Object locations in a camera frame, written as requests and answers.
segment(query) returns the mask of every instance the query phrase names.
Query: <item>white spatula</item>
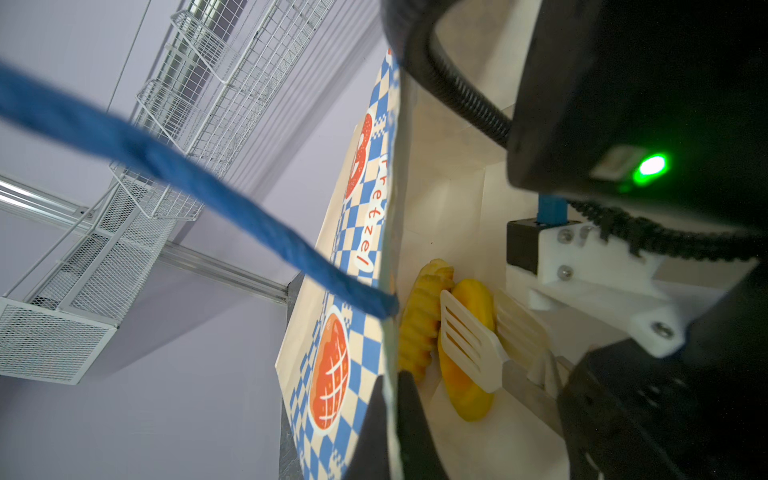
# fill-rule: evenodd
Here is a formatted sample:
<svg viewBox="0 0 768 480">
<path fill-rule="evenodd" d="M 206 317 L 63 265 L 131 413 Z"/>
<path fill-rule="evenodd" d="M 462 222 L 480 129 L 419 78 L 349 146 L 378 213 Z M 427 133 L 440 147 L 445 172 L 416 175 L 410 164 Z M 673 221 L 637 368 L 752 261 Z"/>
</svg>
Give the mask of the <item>white spatula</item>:
<svg viewBox="0 0 768 480">
<path fill-rule="evenodd" d="M 480 323 L 450 292 L 440 293 L 442 325 L 440 338 L 445 353 L 481 389 L 493 393 L 504 388 L 541 421 L 562 436 L 560 416 L 555 396 L 561 388 L 560 376 L 552 352 L 543 358 L 546 373 L 535 373 L 547 378 L 547 393 L 540 385 L 528 379 L 528 372 L 511 360 L 495 333 Z"/>
</svg>

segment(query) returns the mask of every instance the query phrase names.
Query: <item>black cable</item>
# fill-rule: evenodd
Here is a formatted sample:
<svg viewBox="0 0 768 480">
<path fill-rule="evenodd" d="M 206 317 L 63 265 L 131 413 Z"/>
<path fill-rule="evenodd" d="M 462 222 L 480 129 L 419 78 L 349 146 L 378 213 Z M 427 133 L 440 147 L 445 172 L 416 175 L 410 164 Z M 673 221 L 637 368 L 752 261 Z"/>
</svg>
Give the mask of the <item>black cable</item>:
<svg viewBox="0 0 768 480">
<path fill-rule="evenodd" d="M 600 228 L 600 237 L 613 235 L 629 243 L 630 252 L 640 250 L 668 257 L 693 260 L 748 260 L 765 257 L 768 241 L 754 233 L 694 233 L 663 227 L 643 217 L 632 217 L 617 207 L 603 207 L 595 202 L 568 203 Z"/>
<path fill-rule="evenodd" d="M 457 1 L 382 0 L 384 32 L 395 57 L 421 86 L 505 149 L 512 120 L 458 72 L 435 36 L 435 24 Z M 761 235 L 683 232 L 632 217 L 621 208 L 569 203 L 600 227 L 604 240 L 609 235 L 621 238 L 634 255 L 646 250 L 668 257 L 733 261 L 766 253 L 768 242 Z"/>
</svg>

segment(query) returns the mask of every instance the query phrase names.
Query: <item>white mesh panel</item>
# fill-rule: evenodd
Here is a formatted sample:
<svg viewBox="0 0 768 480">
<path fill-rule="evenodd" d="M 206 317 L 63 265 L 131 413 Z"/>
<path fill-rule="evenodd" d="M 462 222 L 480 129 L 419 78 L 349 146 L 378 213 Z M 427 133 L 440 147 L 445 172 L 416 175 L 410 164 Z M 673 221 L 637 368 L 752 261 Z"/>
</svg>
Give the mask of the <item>white mesh panel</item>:
<svg viewBox="0 0 768 480">
<path fill-rule="evenodd" d="M 0 374 L 72 382 L 108 333 L 55 312 L 8 305 L 0 315 Z"/>
<path fill-rule="evenodd" d="M 88 278 L 71 305 L 118 322 L 139 294 L 174 222 L 136 216 L 99 266 Z"/>
<path fill-rule="evenodd" d="M 58 307 L 108 241 L 107 237 L 95 233 L 85 238 L 30 303 L 51 310 Z"/>
</svg>

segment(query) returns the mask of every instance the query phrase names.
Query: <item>blue checkered pattern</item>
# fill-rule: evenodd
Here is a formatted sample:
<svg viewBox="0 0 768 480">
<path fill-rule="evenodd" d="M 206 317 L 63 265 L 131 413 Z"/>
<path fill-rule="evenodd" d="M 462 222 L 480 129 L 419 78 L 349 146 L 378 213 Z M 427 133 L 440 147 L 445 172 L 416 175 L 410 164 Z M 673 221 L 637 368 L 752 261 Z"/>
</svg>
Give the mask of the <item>blue checkered pattern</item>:
<svg viewBox="0 0 768 480">
<path fill-rule="evenodd" d="M 388 52 L 373 88 L 368 114 L 373 119 L 368 143 L 365 170 L 352 195 L 345 200 L 336 228 L 336 240 L 331 260 L 343 271 L 359 281 L 372 286 L 379 284 L 382 230 L 386 225 L 386 213 L 373 226 L 371 250 L 368 258 L 373 262 L 372 272 L 358 269 L 351 260 L 360 247 L 365 219 L 372 202 L 372 193 L 379 173 L 379 162 L 389 158 L 396 128 L 396 108 L 390 98 L 399 95 L 399 69 Z M 386 200 L 381 203 L 386 208 Z M 349 376 L 339 416 L 335 424 L 325 432 L 316 431 L 310 418 L 310 381 L 316 354 L 323 331 L 323 321 L 331 306 L 340 312 L 346 327 L 349 352 Z M 301 360 L 299 382 L 290 397 L 290 422 L 296 450 L 302 462 L 305 480 L 340 480 L 352 460 L 355 445 L 366 416 L 376 377 L 383 373 L 382 329 L 380 322 L 371 316 L 343 303 L 327 293 L 323 310 L 315 322 L 313 342 Z"/>
</svg>

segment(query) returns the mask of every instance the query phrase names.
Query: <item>blue rope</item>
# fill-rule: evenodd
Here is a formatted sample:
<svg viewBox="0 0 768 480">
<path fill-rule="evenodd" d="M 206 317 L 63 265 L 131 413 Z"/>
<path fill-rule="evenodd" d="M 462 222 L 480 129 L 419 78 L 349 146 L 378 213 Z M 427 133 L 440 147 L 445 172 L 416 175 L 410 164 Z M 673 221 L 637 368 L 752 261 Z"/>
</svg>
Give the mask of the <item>blue rope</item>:
<svg viewBox="0 0 768 480">
<path fill-rule="evenodd" d="M 89 154 L 119 161 L 193 195 L 363 312 L 380 319 L 398 312 L 396 296 L 346 275 L 296 232 L 184 155 L 125 121 L 25 77 L 2 63 L 0 116 Z"/>
</svg>

